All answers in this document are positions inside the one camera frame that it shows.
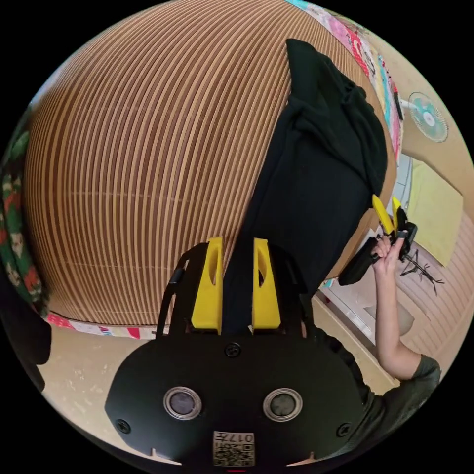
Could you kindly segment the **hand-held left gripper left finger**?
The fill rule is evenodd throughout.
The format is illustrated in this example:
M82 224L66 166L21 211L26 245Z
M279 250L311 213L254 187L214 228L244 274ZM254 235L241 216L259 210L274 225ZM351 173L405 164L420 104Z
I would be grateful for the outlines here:
M207 242L204 263L197 287L192 327L201 332L222 331L223 307L223 238L213 237Z

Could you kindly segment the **person's right hand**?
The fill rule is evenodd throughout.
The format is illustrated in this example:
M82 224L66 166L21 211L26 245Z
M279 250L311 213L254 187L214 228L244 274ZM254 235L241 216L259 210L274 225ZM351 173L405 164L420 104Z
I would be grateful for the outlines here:
M381 236L372 250L372 254L379 259L372 264L376 278L394 277L397 261L407 236L407 231L398 232L392 243L387 235Z

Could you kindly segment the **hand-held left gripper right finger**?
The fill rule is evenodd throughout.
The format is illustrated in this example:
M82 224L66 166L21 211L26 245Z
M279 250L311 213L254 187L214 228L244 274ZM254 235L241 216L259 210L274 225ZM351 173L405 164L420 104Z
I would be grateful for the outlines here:
M268 241L253 241L252 332L275 331L281 324Z

